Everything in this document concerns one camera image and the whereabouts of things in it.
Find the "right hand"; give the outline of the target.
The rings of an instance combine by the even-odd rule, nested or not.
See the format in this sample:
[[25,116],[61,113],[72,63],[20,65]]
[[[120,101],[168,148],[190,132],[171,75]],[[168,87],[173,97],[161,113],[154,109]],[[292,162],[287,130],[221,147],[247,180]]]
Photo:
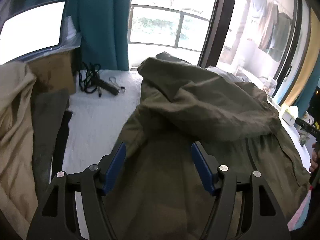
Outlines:
[[310,159],[309,171],[313,173],[319,167],[319,143],[316,142],[312,145],[312,154]]

